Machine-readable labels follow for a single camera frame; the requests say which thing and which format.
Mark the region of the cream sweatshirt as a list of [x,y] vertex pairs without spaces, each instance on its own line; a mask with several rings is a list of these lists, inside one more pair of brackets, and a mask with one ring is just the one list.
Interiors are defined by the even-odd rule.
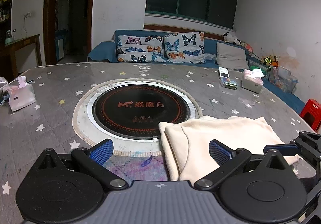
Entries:
[[178,124],[161,122],[158,127],[172,181],[195,183],[219,168],[209,154],[212,140],[218,140],[231,149],[247,149],[252,154],[263,154],[265,146],[283,143],[264,117],[217,119],[203,116]]

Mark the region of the red plastic stool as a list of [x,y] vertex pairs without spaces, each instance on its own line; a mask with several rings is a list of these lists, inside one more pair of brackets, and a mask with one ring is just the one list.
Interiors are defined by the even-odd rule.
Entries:
[[300,116],[315,132],[318,132],[321,124],[321,105],[318,101],[309,99]]

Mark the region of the black induction cooktop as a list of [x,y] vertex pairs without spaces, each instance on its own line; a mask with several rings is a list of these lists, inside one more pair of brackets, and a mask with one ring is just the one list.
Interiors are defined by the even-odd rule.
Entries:
[[190,118],[188,103],[175,92],[154,85],[117,86],[93,103],[95,122],[109,133],[134,140],[160,137],[161,122],[181,123]]

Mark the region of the clear plastic toy box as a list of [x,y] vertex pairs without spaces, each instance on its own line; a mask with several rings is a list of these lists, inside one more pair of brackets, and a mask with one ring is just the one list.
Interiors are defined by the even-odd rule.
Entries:
[[238,88],[238,84],[234,80],[231,80],[227,77],[221,77],[220,83],[221,83],[222,87],[227,88],[227,89],[236,90]]

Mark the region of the clear storage bin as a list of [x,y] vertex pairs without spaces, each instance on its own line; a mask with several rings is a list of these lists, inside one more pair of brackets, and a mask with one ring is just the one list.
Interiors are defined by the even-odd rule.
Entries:
[[298,78],[287,68],[279,66],[270,69],[269,82],[285,93],[292,93],[298,83]]

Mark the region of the white tissue box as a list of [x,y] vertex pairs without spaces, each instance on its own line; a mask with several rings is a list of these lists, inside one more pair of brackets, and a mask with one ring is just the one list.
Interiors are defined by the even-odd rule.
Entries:
[[242,77],[242,87],[254,93],[260,93],[264,84],[262,77],[264,77],[264,74],[260,68],[254,69],[252,71],[244,70]]

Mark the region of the white remote control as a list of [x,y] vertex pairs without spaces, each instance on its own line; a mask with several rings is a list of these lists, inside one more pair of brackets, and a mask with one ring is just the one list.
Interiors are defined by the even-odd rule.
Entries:
[[230,78],[227,68],[219,67],[219,77],[220,78]]

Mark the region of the yellow plush toys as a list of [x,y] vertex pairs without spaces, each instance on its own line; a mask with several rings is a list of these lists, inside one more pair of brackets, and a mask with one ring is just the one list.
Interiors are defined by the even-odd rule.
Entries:
[[278,68],[278,57],[275,55],[269,55],[269,56],[263,57],[260,63],[268,67],[272,66],[272,67]]

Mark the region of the grey cushion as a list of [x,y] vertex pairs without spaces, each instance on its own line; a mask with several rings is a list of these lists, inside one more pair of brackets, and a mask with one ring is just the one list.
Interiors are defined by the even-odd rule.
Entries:
[[224,43],[216,44],[216,62],[219,67],[230,70],[248,70],[245,50]]

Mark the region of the pink tissue pack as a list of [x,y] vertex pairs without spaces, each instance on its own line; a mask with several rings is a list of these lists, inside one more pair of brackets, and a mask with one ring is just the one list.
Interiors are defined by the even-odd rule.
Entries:
[[36,102],[33,85],[27,82],[26,76],[18,76],[15,81],[4,86],[9,94],[9,106],[12,112],[18,111]]

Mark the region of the left butterfly pillow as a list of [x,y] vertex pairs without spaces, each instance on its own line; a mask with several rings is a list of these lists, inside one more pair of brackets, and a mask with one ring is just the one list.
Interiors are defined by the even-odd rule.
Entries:
[[120,35],[117,39],[118,62],[162,62],[165,63],[163,36],[139,37]]

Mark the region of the butterfly pillow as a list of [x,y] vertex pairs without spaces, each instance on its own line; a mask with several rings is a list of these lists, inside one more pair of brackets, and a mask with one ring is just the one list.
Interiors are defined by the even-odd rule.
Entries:
[[120,35],[117,39],[118,62],[162,62],[165,63],[163,36],[139,37]]
[[202,31],[167,34],[164,36],[165,53],[171,63],[205,63],[205,35]]

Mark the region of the right butterfly pillow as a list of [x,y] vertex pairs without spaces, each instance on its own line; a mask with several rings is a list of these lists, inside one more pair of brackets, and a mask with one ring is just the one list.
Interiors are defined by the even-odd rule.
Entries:
[[165,53],[171,63],[205,63],[205,35],[202,31],[167,34],[164,36]]

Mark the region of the panda plush toy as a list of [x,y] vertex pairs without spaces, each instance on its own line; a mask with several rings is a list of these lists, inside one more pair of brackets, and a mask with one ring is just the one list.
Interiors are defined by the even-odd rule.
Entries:
[[237,45],[237,46],[239,46],[241,44],[240,40],[236,36],[233,36],[229,32],[224,33],[223,38],[224,38],[225,43],[231,43],[231,44]]

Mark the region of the wooden side table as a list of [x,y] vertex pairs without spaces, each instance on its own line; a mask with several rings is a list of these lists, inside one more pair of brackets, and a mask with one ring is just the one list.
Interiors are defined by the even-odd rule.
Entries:
[[1,77],[7,81],[41,65],[40,34],[1,46]]

